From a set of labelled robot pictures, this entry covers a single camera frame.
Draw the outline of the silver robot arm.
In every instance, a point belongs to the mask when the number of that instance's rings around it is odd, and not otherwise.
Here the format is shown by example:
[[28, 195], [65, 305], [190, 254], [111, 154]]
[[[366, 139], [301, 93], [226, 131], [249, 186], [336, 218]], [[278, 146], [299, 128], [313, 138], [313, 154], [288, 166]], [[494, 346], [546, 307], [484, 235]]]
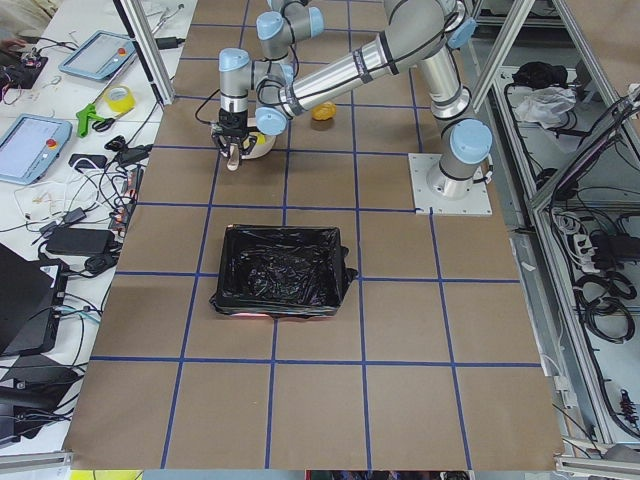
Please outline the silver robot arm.
[[290, 120], [385, 75], [417, 68], [426, 82], [443, 154], [427, 173], [438, 196], [464, 198], [488, 157], [492, 133], [471, 110], [472, 94], [459, 75], [452, 50], [476, 29], [460, 1], [386, 1], [387, 24], [369, 43], [303, 77], [289, 59], [293, 46], [319, 36], [322, 12], [306, 1], [272, 1], [256, 20], [263, 57], [240, 48], [219, 54], [220, 109], [211, 136], [228, 167], [251, 155], [255, 133], [276, 137]]
[[268, 6], [255, 22], [262, 59], [293, 63], [296, 45], [324, 31], [324, 15], [308, 1], [268, 1]]

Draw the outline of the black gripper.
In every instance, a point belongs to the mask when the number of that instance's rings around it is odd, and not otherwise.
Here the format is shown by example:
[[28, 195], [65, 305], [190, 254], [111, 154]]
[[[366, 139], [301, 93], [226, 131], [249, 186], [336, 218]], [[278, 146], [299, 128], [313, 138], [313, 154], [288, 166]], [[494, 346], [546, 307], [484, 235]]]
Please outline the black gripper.
[[224, 158], [229, 158], [229, 142], [239, 146], [241, 158], [251, 158], [256, 147], [256, 137], [249, 135], [247, 110], [231, 112], [220, 108], [218, 121], [211, 125], [211, 137]]

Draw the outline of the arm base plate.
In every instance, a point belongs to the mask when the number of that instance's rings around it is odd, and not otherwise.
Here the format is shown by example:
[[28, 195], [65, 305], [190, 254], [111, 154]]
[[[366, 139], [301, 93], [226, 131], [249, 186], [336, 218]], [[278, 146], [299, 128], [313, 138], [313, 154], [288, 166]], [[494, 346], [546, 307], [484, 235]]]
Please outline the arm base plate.
[[467, 180], [440, 171], [440, 154], [409, 153], [414, 212], [418, 215], [489, 217], [491, 207], [484, 172], [478, 166]]

